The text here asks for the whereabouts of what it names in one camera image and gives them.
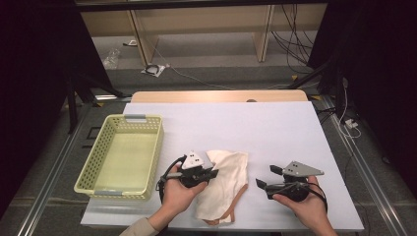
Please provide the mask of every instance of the cloth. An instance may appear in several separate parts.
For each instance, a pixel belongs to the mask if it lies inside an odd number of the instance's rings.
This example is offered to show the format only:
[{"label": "cloth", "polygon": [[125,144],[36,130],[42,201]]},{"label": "cloth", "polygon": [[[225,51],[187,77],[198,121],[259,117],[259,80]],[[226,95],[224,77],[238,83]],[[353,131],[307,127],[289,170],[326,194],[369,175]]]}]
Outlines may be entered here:
[{"label": "cloth", "polygon": [[153,236],[158,234],[147,218],[141,218],[123,231],[120,236]]},{"label": "cloth", "polygon": [[209,150],[207,155],[218,173],[197,196],[196,218],[209,225],[234,222],[234,208],[248,189],[248,153]]}]

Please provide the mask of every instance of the electrical outlet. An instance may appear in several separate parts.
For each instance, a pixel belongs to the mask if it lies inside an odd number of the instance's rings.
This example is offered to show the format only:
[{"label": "electrical outlet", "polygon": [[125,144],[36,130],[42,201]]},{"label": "electrical outlet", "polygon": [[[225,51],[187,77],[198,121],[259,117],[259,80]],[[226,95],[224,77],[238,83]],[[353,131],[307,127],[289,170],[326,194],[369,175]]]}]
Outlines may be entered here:
[{"label": "electrical outlet", "polygon": [[358,123],[356,123],[352,119],[349,119],[349,120],[345,121],[345,124],[346,124],[347,128],[349,128],[349,129],[353,129],[353,128],[358,127]]}]

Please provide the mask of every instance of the hand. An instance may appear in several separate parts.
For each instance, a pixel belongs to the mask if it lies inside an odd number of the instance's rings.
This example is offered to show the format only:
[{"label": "hand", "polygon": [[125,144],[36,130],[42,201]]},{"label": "hand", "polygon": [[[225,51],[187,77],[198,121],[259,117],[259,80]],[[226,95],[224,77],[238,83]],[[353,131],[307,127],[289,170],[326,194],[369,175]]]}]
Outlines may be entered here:
[{"label": "hand", "polygon": [[[308,182],[319,185],[316,176],[309,176]],[[310,188],[317,193],[321,192],[315,185],[310,185]],[[310,193],[307,198],[300,203],[294,202],[280,194],[275,194],[272,197],[277,202],[291,208],[301,223],[313,230],[317,235],[337,235],[328,221],[325,204],[316,195]]]},{"label": "hand", "polygon": [[[174,166],[169,172],[175,173],[177,169]],[[157,231],[162,230],[177,214],[185,211],[207,185],[208,182],[203,182],[189,189],[177,179],[166,181],[162,207],[149,218],[150,225]]]}]

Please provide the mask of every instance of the black panel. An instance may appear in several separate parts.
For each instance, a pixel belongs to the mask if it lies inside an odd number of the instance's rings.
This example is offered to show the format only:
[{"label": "black panel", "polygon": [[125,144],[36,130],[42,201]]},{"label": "black panel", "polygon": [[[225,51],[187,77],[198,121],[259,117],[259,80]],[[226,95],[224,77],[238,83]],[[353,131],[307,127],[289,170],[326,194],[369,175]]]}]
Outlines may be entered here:
[{"label": "black panel", "polygon": [[350,91],[398,173],[417,197],[417,3],[374,9],[362,50],[348,78]]},{"label": "black panel", "polygon": [[[50,2],[56,7],[45,7]],[[73,7],[62,11],[60,6]],[[66,74],[67,79],[73,80],[75,90],[82,100],[93,100],[89,88],[112,88],[73,0],[24,0],[20,8],[28,11],[23,17],[35,29],[34,36],[44,43],[46,52]],[[79,75],[92,78],[94,83],[87,82]]]},{"label": "black panel", "polygon": [[66,95],[62,73],[22,11],[1,5],[0,216],[42,150]]},{"label": "black panel", "polygon": [[329,1],[316,35],[309,66],[316,69],[330,58],[349,21],[358,9],[357,1]]}]

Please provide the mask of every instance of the yellow plastic basket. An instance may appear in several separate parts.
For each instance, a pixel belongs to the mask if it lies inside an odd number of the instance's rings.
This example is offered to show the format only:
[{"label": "yellow plastic basket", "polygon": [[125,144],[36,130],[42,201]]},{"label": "yellow plastic basket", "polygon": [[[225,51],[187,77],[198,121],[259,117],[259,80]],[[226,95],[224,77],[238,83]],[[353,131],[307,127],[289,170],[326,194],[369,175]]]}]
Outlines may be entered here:
[{"label": "yellow plastic basket", "polygon": [[109,115],[74,190],[90,197],[147,200],[163,140],[157,115]]}]

